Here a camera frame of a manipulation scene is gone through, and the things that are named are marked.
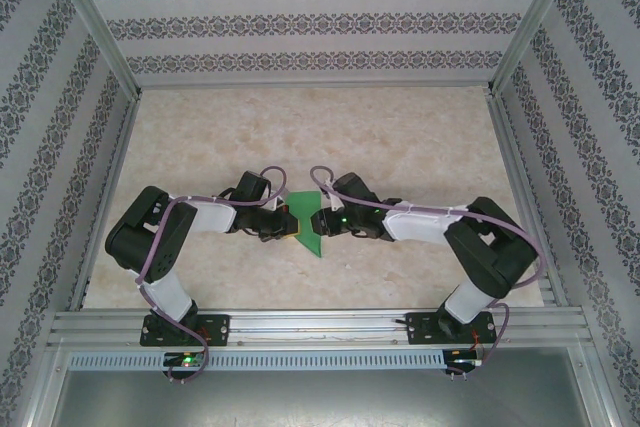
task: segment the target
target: aluminum frame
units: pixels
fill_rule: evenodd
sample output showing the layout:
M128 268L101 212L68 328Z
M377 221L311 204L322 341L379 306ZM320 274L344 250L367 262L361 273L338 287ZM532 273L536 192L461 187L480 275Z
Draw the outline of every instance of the aluminum frame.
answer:
M76 7L89 32L98 43L102 54L107 59L109 67L114 71L120 81L122 89L129 100L135 99L140 94L140 86L136 81L131 67L125 56L120 51L113 34L107 26L94 0L71 0Z
M275 355L282 351L310 350L388 354L468 347L456 344L409 345L405 327L395 319L403 319L405 314L417 311L435 312L435 309L207 310L203 313L231 316L228 346L210 348L214 354L235 351ZM140 329L147 313L141 309L57 313L21 425L52 425L74 353L184 351L184 348L140 347ZM504 313L493 309L493 315L496 328L499 328L504 321ZM621 425L582 308L512 308L509 325L498 348L537 347L567 349L591 425Z
M518 155L518 147L516 145L513 131L507 121L507 113L502 103L502 99L498 95L494 95L493 92L488 91L485 95L487 99L487 105L489 106L489 115L493 123L493 128L498 140L498 147L502 154L505 169L507 171L507 177L513 197L518 209L518 215L520 216L520 222L524 230L529 232L538 241L538 244L542 247L542 251L547 259L547 272L546 279L549 282L549 287L553 292L554 302L558 306L568 306L569 301L564 293L560 276L558 275L558 268L554 263L554 257L549 247L549 242L545 234L542 222L540 221L540 215L535 209L535 199L529 180L525 173L524 164L522 159ZM546 288L546 284L540 282L541 289Z

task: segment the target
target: black mounting bracket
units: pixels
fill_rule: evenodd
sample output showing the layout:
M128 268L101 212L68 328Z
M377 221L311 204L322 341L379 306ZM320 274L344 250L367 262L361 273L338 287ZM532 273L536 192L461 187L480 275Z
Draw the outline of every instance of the black mounting bracket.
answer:
M195 328L191 330L202 336L210 347L226 347L230 323L231 317L228 315L198 314L195 318ZM197 347L200 345L200 342L192 336L176 330L157 315L147 315L142 324L140 345L142 347Z
M462 325L455 339L450 339L438 326L436 312L409 312L404 322L397 322L407 326L409 345L435 344L493 344L496 341L496 327L491 312L480 312L469 324Z

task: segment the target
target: striped wallpaper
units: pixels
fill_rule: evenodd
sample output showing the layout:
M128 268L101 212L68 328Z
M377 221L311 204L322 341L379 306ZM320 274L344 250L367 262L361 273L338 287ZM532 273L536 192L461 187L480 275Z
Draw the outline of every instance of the striped wallpaper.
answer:
M0 426L68 306L129 99L71 0L0 0Z
M143 87L486 82L532 0L95 0Z
M554 0L503 101L564 288L640 425L640 0Z

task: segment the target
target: beige marble surface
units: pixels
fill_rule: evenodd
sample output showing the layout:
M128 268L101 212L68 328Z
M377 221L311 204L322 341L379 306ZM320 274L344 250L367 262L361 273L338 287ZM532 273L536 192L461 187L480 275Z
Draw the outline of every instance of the beige marble surface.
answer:
M213 195L270 164L286 169L290 190L314 189L309 168L325 164L358 173L380 198L459 205L484 195L517 218L479 87L148 91L106 230L147 185ZM437 307L465 278L445 246L344 235L324 238L323 253L294 239L198 233L175 268L201 308ZM509 302L542 305L537 285ZM101 249L85 307L146 305Z

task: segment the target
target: perforated metal strip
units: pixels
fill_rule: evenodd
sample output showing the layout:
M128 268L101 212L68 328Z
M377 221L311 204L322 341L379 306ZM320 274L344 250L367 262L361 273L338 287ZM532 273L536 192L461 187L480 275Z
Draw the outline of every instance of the perforated metal strip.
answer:
M163 352L74 353L71 371L152 371L162 367ZM443 369L441 350L212 352L207 370L413 370Z

